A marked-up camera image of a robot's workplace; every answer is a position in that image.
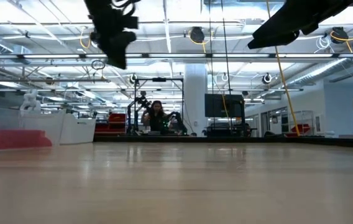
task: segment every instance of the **yellow pole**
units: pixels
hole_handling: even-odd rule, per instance
[[[269,15],[269,19],[270,19],[269,0],[266,0],[266,5],[267,5],[267,8],[268,8],[268,15]],[[284,79],[284,73],[283,73],[283,69],[282,69],[282,64],[280,63],[280,57],[278,55],[277,46],[275,46],[275,50],[276,50],[276,56],[277,56],[278,69],[280,70],[280,76],[282,77],[283,86],[284,86],[284,89],[286,90],[288,104],[290,105],[291,115],[293,115],[293,120],[294,120],[296,134],[299,137],[299,136],[301,136],[301,134],[300,134],[300,130],[298,129],[298,125],[296,123],[296,118],[295,118],[295,114],[294,114],[293,104],[291,103],[290,93],[288,92],[288,88],[287,88],[287,85],[286,85],[286,80]]]

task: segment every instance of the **woman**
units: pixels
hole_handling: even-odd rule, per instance
[[[163,118],[166,114],[163,111],[163,105],[161,101],[154,101],[147,115],[144,117],[144,121],[150,122],[151,131],[161,131],[163,128]]]

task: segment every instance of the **wooden floor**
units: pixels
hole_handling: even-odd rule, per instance
[[[353,149],[99,143],[0,152],[0,223],[353,224]]]

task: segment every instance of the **red object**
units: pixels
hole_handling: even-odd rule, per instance
[[[300,132],[300,134],[305,134],[311,129],[311,127],[308,124],[297,124],[297,126],[298,126],[298,131]],[[293,128],[291,128],[291,133],[286,133],[285,135],[287,137],[297,137],[298,134],[296,132],[295,126]]]
[[[95,134],[120,135],[126,133],[126,114],[110,114],[108,124],[96,124]]]
[[[0,130],[0,149],[52,147],[41,130]]]

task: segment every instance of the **monitor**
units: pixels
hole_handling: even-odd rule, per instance
[[[208,118],[244,117],[244,99],[242,95],[205,94],[205,115]]]

